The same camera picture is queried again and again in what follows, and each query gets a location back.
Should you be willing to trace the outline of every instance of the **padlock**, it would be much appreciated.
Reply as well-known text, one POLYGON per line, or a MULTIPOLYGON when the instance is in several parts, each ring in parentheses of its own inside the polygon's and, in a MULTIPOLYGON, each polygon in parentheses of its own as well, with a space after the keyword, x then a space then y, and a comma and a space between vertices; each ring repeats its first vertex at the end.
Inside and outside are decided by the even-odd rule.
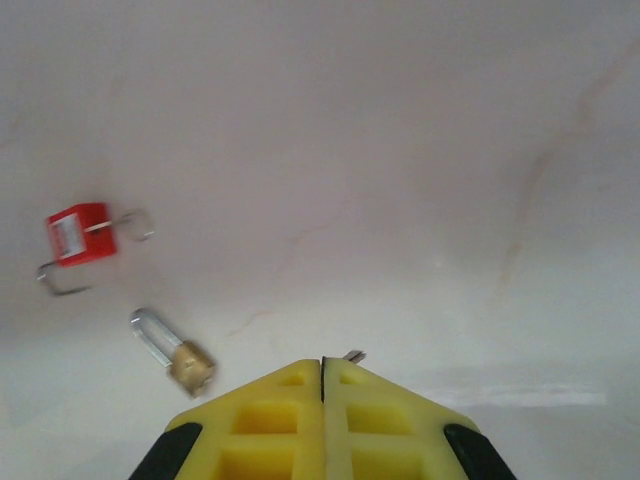
POLYGON ((154 233, 151 219, 143 210, 132 210, 117 220, 111 220, 106 203, 81 203, 47 218, 47 232, 53 250, 53 261, 38 268, 38 280, 53 296, 70 295, 91 287, 70 290, 57 288, 51 278, 51 270, 57 267, 73 267, 115 255, 118 251, 114 227, 143 226, 141 234, 131 236, 144 241, 154 233))
POLYGON ((202 348, 191 340, 181 340, 153 310, 148 308, 140 308, 133 312, 130 322, 133 334, 191 397, 199 397, 206 391, 213 377, 215 363, 202 348), (163 352, 144 332, 141 325, 143 320, 151 322, 160 336, 175 347, 172 355, 163 352))

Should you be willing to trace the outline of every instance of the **metal pin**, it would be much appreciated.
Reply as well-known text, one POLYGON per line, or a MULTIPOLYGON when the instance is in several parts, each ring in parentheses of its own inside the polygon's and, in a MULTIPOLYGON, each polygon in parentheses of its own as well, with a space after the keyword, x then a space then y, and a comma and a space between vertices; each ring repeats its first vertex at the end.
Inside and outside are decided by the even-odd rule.
POLYGON ((351 350, 344 357, 344 360, 349 360, 351 363, 360 363, 362 360, 366 358, 367 354, 362 350, 351 350))
POLYGON ((117 220, 108 220, 106 222, 97 223, 84 229, 85 232, 95 232, 96 230, 102 230, 107 227, 123 226, 129 237, 136 242, 144 242, 151 235, 155 233, 155 228, 149 214, 142 210, 130 210, 117 220), (140 233, 135 232, 136 224, 138 227, 142 227, 144 230, 140 233))

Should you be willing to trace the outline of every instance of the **crack on surface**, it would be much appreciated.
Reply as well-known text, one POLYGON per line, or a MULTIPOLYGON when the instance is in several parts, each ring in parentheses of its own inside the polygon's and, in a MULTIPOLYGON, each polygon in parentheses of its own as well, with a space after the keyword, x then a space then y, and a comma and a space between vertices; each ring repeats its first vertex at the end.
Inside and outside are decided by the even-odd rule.
POLYGON ((506 300, 509 287, 513 281, 516 263, 524 249, 525 231, 531 217, 533 200, 545 172, 554 163, 558 152, 564 146, 593 132, 595 128, 594 110, 598 99, 618 80, 627 70, 629 64, 639 55, 640 37, 627 45, 622 55, 580 93, 571 125, 558 133, 549 142, 544 151, 534 159, 529 173, 525 177, 522 193, 518 200, 515 227, 504 255, 493 298, 490 301, 492 306, 499 306, 506 300))
MULTIPOLYGON (((328 220, 318 225, 314 225, 312 227, 302 229, 298 233, 296 233, 294 236, 287 239, 287 244, 289 245, 288 253, 285 255, 285 257, 283 258, 283 260, 280 262, 280 264, 275 270, 275 273, 273 275, 273 281, 275 284, 280 283, 284 272, 286 272, 289 268, 293 266, 297 256, 297 251, 300 245, 302 245, 309 237, 313 236, 315 233, 322 232, 332 228, 336 222, 340 221, 340 219, 344 217, 344 215, 349 210, 349 207, 358 198, 359 198, 359 195, 354 195, 354 194, 347 195, 345 198, 343 198, 340 201, 336 209, 336 212, 328 220)), ((259 318, 265 317, 265 316, 271 316, 271 315, 277 315, 277 312, 271 309, 260 310, 254 313, 253 315, 251 315, 242 325, 228 332, 225 335, 225 338, 230 338, 235 335, 238 335, 242 333, 244 330, 246 330, 248 327, 253 325, 255 321, 258 320, 259 318)))
POLYGON ((282 275, 284 275, 284 273, 293 266, 300 246, 312 235, 332 228, 335 223, 340 221, 340 219, 347 213, 349 207, 358 198, 359 195, 347 195, 338 204, 336 213, 334 213, 328 220, 313 227, 302 229, 294 236, 287 239, 287 243, 289 244, 290 248, 288 253, 278 265, 278 268, 276 268, 274 275, 274 279, 276 282, 279 282, 282 278, 282 275))
POLYGON ((245 322, 242 325, 228 332, 224 337, 231 338, 235 335, 238 335, 239 333, 242 333, 244 330, 250 327, 260 317, 268 317, 270 315, 275 315, 275 312, 273 312, 272 310, 260 310, 254 313, 253 315, 251 315, 247 320, 245 320, 245 322))

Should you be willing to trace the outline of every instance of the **black rubber pad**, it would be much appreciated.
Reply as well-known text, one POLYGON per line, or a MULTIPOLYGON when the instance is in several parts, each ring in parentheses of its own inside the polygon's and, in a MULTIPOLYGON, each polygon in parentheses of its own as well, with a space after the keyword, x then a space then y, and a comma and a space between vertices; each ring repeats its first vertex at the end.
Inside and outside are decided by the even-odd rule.
POLYGON ((327 366, 327 357, 322 357, 320 364, 320 401, 324 403, 324 370, 327 366))
POLYGON ((185 423, 160 435, 129 480, 174 480, 201 431, 199 423, 185 423))
POLYGON ((469 480, 516 480, 484 435, 457 424, 444 427, 444 434, 469 480))

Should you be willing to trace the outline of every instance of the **red padlock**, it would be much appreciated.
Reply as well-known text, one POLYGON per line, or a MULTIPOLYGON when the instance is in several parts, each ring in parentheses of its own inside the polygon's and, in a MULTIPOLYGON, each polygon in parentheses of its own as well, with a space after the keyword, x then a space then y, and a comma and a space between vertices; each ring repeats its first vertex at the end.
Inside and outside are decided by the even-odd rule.
POLYGON ((47 231, 54 261, 61 267, 93 262, 118 250, 106 203, 80 203, 52 215, 47 231))
POLYGON ((118 220, 111 220, 106 203, 80 203, 47 218, 46 226, 51 240, 54 260, 38 268, 38 280, 53 296, 70 295, 91 287, 71 290, 58 289, 51 280, 51 269, 73 267, 115 255, 118 247, 114 227, 132 225, 142 220, 146 230, 142 235, 132 235, 134 240, 144 241, 153 233, 153 225, 142 210, 133 210, 118 220))

